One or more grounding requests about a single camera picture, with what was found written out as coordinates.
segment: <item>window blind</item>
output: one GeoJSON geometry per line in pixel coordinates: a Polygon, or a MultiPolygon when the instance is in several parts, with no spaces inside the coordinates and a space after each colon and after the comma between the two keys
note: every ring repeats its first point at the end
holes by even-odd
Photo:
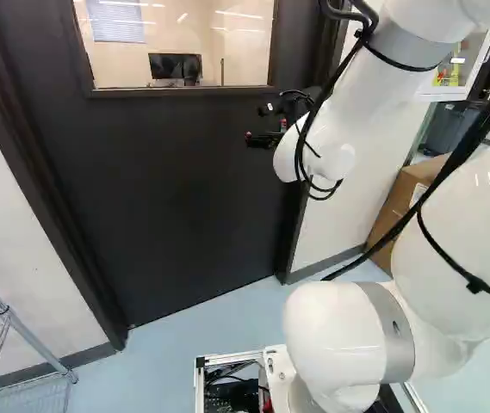
{"type": "Polygon", "coordinates": [[[139,0],[86,0],[94,41],[145,43],[139,0]]]}

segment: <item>dark brown door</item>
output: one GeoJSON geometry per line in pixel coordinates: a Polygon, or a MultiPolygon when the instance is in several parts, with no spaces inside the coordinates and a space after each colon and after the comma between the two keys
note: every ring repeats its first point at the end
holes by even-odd
{"type": "Polygon", "coordinates": [[[58,185],[129,324],[272,275],[287,188],[243,134],[307,86],[314,0],[280,0],[274,89],[162,96],[84,91],[71,0],[0,0],[0,50],[58,185]]]}

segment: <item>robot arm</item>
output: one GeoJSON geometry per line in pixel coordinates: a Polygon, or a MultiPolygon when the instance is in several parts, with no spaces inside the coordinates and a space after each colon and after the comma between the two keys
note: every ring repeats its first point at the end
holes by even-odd
{"type": "MultiPolygon", "coordinates": [[[[369,42],[394,62],[426,68],[476,26],[490,28],[490,3],[387,0],[369,42]]],[[[384,114],[409,100],[425,76],[389,65],[363,48],[307,135],[321,155],[304,151],[307,173],[345,178],[362,155],[357,142],[372,139],[384,114]]],[[[274,166],[285,182],[296,179],[297,139],[290,129],[276,150],[274,166]]],[[[446,179],[424,204],[423,217],[442,247],[490,285],[490,150],[446,179]]],[[[290,296],[284,330],[298,374],[292,392],[306,389],[327,413],[364,411],[380,383],[453,373],[490,337],[490,296],[465,287],[467,282],[426,242],[416,220],[398,239],[392,265],[394,281],[310,283],[290,296]]],[[[292,404],[292,395],[288,400],[292,404]]],[[[294,407],[291,411],[303,413],[317,409],[294,407]]]]}
{"type": "MultiPolygon", "coordinates": [[[[321,157],[303,152],[307,173],[332,182],[345,178],[362,156],[361,141],[376,136],[385,115],[411,101],[431,69],[478,26],[490,28],[489,2],[387,0],[370,49],[402,67],[366,47],[357,53],[309,130],[307,142],[321,157]]],[[[300,129],[306,118],[298,121],[300,129]]],[[[298,132],[291,128],[276,149],[273,164],[284,182],[297,179],[297,140],[298,132]]]]}

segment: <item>computer monitor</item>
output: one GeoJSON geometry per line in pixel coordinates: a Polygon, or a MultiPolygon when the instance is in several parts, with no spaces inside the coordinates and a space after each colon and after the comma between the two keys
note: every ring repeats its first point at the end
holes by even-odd
{"type": "Polygon", "coordinates": [[[202,57],[194,53],[149,53],[153,79],[183,79],[195,86],[202,77],[202,57]]]}

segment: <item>ceiling light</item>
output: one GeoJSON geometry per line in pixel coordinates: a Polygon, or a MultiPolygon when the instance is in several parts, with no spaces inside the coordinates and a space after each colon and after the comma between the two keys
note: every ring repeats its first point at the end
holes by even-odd
{"type": "Polygon", "coordinates": [[[177,18],[176,22],[178,22],[178,23],[183,22],[183,21],[185,20],[185,17],[187,17],[187,16],[188,16],[188,14],[189,14],[189,13],[183,13],[182,15],[180,15],[180,16],[177,18]]]}
{"type": "Polygon", "coordinates": [[[451,63],[451,64],[458,63],[459,65],[462,65],[462,64],[464,64],[466,61],[467,61],[467,59],[466,59],[466,58],[451,58],[450,63],[451,63]]]}
{"type": "Polygon", "coordinates": [[[216,10],[214,13],[217,13],[218,15],[235,15],[237,17],[247,17],[249,19],[258,19],[258,20],[263,20],[264,19],[260,15],[244,15],[243,13],[234,13],[232,11],[216,10]]]}
{"type": "Polygon", "coordinates": [[[238,32],[251,32],[251,33],[263,33],[263,30],[258,30],[257,28],[238,28],[238,32]]]}
{"type": "Polygon", "coordinates": [[[113,2],[111,0],[99,0],[99,4],[110,4],[113,6],[148,6],[149,3],[135,3],[135,2],[113,2]]]}

